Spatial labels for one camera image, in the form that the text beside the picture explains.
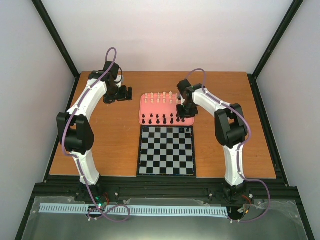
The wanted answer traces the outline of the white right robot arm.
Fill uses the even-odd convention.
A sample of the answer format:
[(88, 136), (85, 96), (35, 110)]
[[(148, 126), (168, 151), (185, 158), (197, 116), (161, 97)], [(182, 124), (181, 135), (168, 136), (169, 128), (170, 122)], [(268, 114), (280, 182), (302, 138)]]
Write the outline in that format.
[(176, 107), (179, 118), (195, 117), (199, 113), (198, 107), (214, 117), (215, 137), (224, 151), (225, 182), (231, 187), (241, 185), (245, 180), (243, 148), (246, 136), (251, 132), (242, 107), (217, 98), (202, 84), (192, 86), (187, 79), (180, 81), (177, 89), (181, 100)]

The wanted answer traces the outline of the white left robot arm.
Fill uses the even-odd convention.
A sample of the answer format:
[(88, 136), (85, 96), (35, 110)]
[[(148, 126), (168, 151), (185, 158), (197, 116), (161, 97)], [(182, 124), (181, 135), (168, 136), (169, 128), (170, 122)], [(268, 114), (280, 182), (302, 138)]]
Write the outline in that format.
[(103, 198), (104, 188), (97, 184), (100, 174), (92, 153), (95, 136), (90, 125), (91, 116), (100, 100), (112, 104), (132, 99), (132, 88), (123, 85), (122, 68), (113, 61), (106, 61), (102, 70), (89, 74), (87, 84), (74, 105), (56, 117), (62, 152), (73, 158), (80, 182), (89, 186), (86, 195), (92, 201)]

